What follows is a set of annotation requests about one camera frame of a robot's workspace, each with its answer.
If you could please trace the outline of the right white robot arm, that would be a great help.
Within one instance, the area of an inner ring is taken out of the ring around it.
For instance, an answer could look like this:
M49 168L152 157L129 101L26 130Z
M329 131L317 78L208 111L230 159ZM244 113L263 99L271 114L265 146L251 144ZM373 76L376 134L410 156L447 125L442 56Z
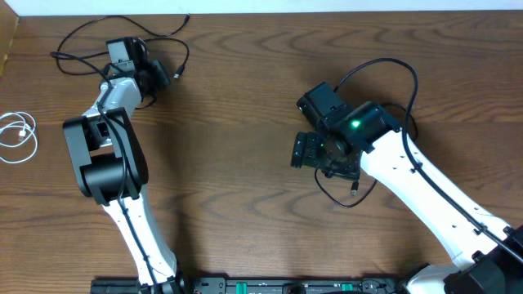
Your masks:
M399 293L520 293L522 229L485 210L402 134L381 105L357 109L325 82L297 107L315 129L297 134L292 167L357 182L361 172L385 185L436 236L452 263L424 265L397 283Z

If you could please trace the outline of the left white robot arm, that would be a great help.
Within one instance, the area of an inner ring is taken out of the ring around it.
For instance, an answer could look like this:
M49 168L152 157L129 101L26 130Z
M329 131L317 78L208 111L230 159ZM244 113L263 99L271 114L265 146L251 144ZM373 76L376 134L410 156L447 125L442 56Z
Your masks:
M99 72L100 94L82 116L64 122L75 179L84 196L113 219L136 264L137 277L96 278L93 293L192 293L148 200L145 155L130 118L146 96L170 83L164 67L148 59L145 42L106 43L110 62Z

